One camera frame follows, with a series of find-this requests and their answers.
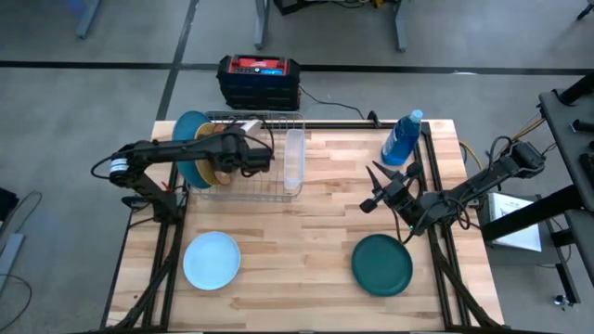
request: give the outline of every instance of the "spray bottle cap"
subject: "spray bottle cap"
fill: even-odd
[[[423,118],[423,112],[419,109],[413,110],[410,113],[410,120],[413,122],[420,122],[420,119]]]

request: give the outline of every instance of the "wooden table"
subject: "wooden table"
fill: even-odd
[[[442,183],[444,188],[451,188],[467,177],[454,123],[430,121],[430,125]],[[156,122],[152,138],[171,139],[173,127],[174,122]],[[169,329],[442,329],[426,234],[407,244],[414,273],[400,295],[372,297],[356,284],[351,272],[350,254],[357,241],[376,233],[395,236],[394,218],[387,207],[381,205],[371,214],[362,213],[358,207],[371,196],[365,166],[380,159],[380,147],[388,133],[308,130],[305,184],[301,195],[291,203],[215,201],[190,196],[182,256],[198,235],[223,231],[239,244],[241,268],[228,286],[202,291],[187,282],[180,261]],[[421,154],[426,160],[424,149]],[[154,165],[147,173],[160,184],[167,180],[170,167]],[[431,173],[425,174],[431,190]],[[151,215],[146,209],[135,214],[131,223]],[[471,218],[476,221],[474,211]],[[402,224],[401,228],[407,235],[407,227]],[[489,315],[503,323],[480,231],[463,231],[458,225],[452,229],[463,281]],[[153,223],[129,230],[107,325],[122,319],[147,286],[158,230]],[[451,286],[448,296],[457,318]],[[156,319],[161,313],[160,297],[158,294]]]

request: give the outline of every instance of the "wire dish rack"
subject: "wire dish rack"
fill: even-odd
[[[270,161],[268,173],[258,173],[250,178],[243,177],[239,171],[231,175],[231,183],[226,186],[211,186],[208,189],[190,188],[193,194],[203,199],[217,200],[263,200],[289,202],[301,193],[303,183],[296,189],[284,187],[284,157],[287,131],[305,130],[303,115],[299,112],[285,111],[208,111],[204,113],[215,124],[241,126],[251,120],[262,120],[262,128],[270,128],[274,137],[274,159]],[[256,136],[268,146],[272,146],[270,133],[260,131]]]

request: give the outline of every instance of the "red battery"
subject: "red battery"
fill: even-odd
[[[233,109],[297,110],[299,64],[282,57],[226,56],[216,74]]]

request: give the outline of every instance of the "teal bowl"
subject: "teal bowl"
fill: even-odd
[[[351,267],[361,288],[375,296],[394,296],[404,291],[412,278],[408,250],[395,238],[382,234],[356,244]]]
[[[208,117],[199,111],[187,111],[175,123],[173,140],[193,140],[196,131],[201,125],[211,122]],[[211,187],[198,173],[195,161],[179,161],[177,169],[192,186],[199,189]]]

